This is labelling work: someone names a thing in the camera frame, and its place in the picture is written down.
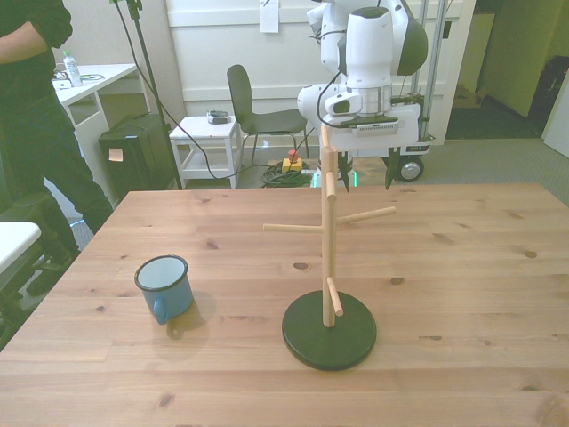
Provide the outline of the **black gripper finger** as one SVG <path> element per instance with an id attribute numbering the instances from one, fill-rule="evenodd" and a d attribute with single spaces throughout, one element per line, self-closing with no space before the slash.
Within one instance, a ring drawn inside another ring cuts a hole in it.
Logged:
<path id="1" fill-rule="evenodd" d="M 384 180 L 386 189 L 390 188 L 392 182 L 394 181 L 397 175 L 397 168 L 400 159 L 400 148 L 399 147 L 388 148 L 388 153 L 389 153 L 388 162 L 386 164 L 387 171 L 385 173 L 385 180 Z"/>
<path id="2" fill-rule="evenodd" d="M 338 153 L 338 171 L 341 181 L 348 193 L 350 192 L 350 174 L 352 173 L 352 165 L 352 156 L 347 151 L 340 151 Z"/>

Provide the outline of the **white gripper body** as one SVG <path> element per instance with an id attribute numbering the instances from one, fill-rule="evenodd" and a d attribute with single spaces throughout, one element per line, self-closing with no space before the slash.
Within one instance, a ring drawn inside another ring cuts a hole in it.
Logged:
<path id="1" fill-rule="evenodd" d="M 357 128 L 329 128 L 329 142 L 337 150 L 382 149 L 413 145 L 419 139 L 418 103 L 393 106 L 385 117 L 397 121 L 360 125 Z"/>

